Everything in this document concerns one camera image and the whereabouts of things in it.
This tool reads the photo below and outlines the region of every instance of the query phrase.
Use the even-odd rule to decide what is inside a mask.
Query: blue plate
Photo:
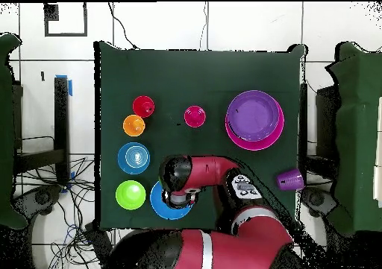
[[[152,209],[154,209],[157,215],[166,220],[178,220],[190,212],[192,208],[191,206],[187,206],[183,209],[171,209],[168,207],[162,201],[162,186],[159,181],[152,187],[150,202]]]
[[[150,164],[150,153],[145,145],[130,142],[121,147],[118,152],[118,165],[127,174],[138,175],[144,172]]]

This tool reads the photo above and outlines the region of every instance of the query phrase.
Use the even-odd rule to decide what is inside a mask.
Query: blue cup
[[[146,146],[130,142],[123,145],[118,152],[118,165],[127,174],[143,173],[150,164],[150,153]]]

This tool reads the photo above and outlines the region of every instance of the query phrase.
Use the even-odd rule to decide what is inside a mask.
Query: purple cup
[[[298,168],[286,171],[277,176],[278,188],[280,190],[299,190],[305,187],[304,178]]]

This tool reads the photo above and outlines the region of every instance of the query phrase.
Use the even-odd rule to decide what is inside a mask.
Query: tiled floor
[[[83,32],[81,3],[58,3],[60,20],[49,22],[50,32]],[[210,2],[115,3],[114,13],[126,29],[128,39],[139,48],[194,48],[205,50],[286,51],[296,43],[304,43],[307,54],[306,79],[308,90],[308,139],[316,141],[315,92],[333,81],[325,66],[334,60],[335,45],[355,41],[363,48],[375,51],[382,46],[382,21],[379,5],[358,2]],[[208,28],[201,31],[208,15]],[[45,37],[43,4],[0,4],[0,33],[18,34],[22,45],[10,55],[10,66],[16,80],[24,86],[23,137],[53,136],[53,78],[67,75],[73,82],[69,97],[71,160],[94,157],[94,80],[93,41],[104,40],[119,48],[130,48],[122,27],[113,21],[107,3],[87,3],[87,37]],[[50,149],[50,139],[24,141],[23,149]],[[308,144],[310,154],[316,152]],[[28,174],[18,177],[24,186],[16,194],[27,191],[35,183]],[[82,180],[93,181],[93,169],[88,168]],[[93,192],[89,202],[81,203],[84,223],[94,218]],[[61,194],[60,203],[66,220],[74,223],[73,202]],[[307,231],[322,245],[326,244],[323,224],[312,218],[304,206],[301,220]],[[110,232],[115,244],[129,230]],[[47,269],[56,246],[67,243],[67,225],[63,210],[56,204],[48,216],[39,216],[34,226],[33,250],[37,269]],[[71,269],[85,269],[74,266]],[[90,269],[99,269],[91,264]]]

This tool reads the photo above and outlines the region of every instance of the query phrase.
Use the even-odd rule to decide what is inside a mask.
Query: dark green mat
[[[339,175],[334,191],[340,205],[329,213],[328,220],[344,235],[382,231],[382,208],[373,199],[382,54],[350,42],[340,43],[336,52],[336,62],[328,70],[342,101],[336,114]]]
[[[304,46],[287,52],[231,51],[124,51],[100,42],[101,49],[101,221],[111,227],[205,228],[215,227],[212,190],[202,192],[191,212],[178,221],[163,220],[151,207],[149,195],[158,181],[160,162],[167,155],[222,155],[241,159],[257,173],[294,216],[295,192],[280,192],[275,176],[296,167],[298,142],[300,60]],[[259,89],[278,100],[284,131],[268,149],[252,152],[238,148],[225,132],[225,113],[239,93]],[[148,95],[154,114],[145,119],[141,136],[122,129],[132,102]],[[192,129],[184,123],[184,110],[200,105],[207,114],[204,125]],[[128,142],[144,144],[150,166],[140,175],[123,172],[117,163],[119,149]],[[134,211],[116,202],[117,186],[136,180],[146,189],[146,201]]]
[[[12,73],[8,68],[9,54],[20,40],[12,34],[0,34],[0,224],[22,229],[28,222],[13,210],[13,161],[15,129],[13,125]]]

